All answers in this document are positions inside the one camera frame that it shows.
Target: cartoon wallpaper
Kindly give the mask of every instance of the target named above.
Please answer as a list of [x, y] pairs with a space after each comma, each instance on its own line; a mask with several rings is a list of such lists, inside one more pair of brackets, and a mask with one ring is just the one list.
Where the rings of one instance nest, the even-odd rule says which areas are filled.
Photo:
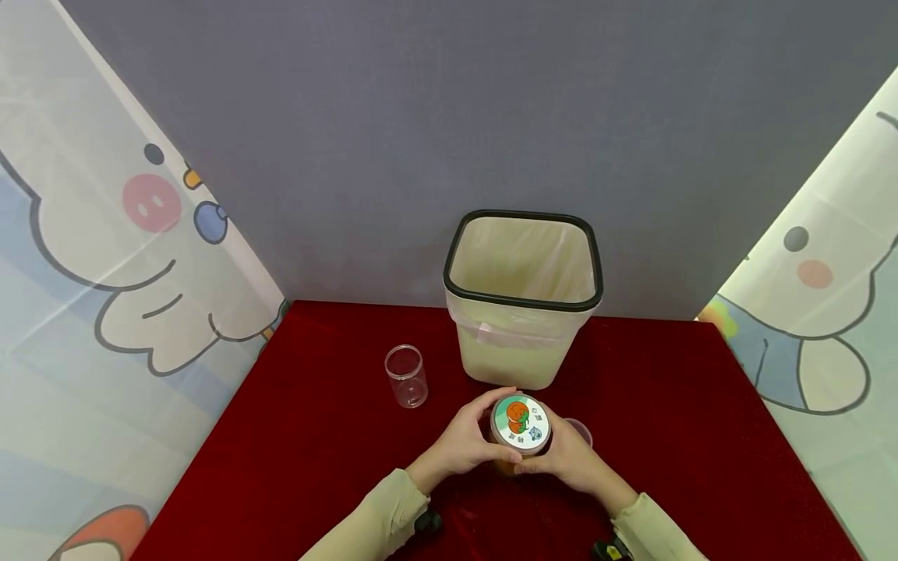
[[0, 0], [0, 558], [128, 559], [286, 309], [55, 0]]
[[869, 559], [898, 520], [898, 71], [700, 320]]

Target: jar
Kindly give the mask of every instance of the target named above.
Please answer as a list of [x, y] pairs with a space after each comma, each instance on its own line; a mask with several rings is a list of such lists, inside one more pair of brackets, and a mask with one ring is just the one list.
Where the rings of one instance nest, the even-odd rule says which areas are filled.
[[[489, 416], [490, 440], [521, 452], [525, 458], [539, 454], [551, 437], [552, 427], [545, 407], [536, 399], [516, 393], [500, 399]], [[506, 475], [515, 474], [515, 465], [495, 460]]]

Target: orange beak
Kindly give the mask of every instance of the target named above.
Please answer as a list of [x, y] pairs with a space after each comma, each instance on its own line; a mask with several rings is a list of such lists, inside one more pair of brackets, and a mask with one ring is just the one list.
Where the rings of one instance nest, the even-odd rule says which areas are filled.
[[193, 171], [193, 168], [190, 167], [189, 163], [185, 162], [185, 164], [187, 164], [187, 171], [184, 171], [184, 187], [192, 191], [202, 185], [203, 180], [199, 177], [198, 173]]

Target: jar lid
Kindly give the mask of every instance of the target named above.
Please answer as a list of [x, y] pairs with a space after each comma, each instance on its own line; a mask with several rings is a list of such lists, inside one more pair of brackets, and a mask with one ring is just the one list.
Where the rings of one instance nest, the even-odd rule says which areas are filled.
[[542, 403], [523, 393], [501, 399], [490, 420], [496, 442], [534, 454], [549, 440], [551, 425]]

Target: sticker on lid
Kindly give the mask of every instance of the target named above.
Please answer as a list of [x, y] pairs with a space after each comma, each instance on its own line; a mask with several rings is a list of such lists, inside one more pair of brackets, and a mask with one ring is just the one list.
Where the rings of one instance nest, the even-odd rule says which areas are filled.
[[514, 395], [499, 401], [495, 411], [496, 428], [512, 446], [530, 450], [549, 438], [549, 416], [535, 399]]

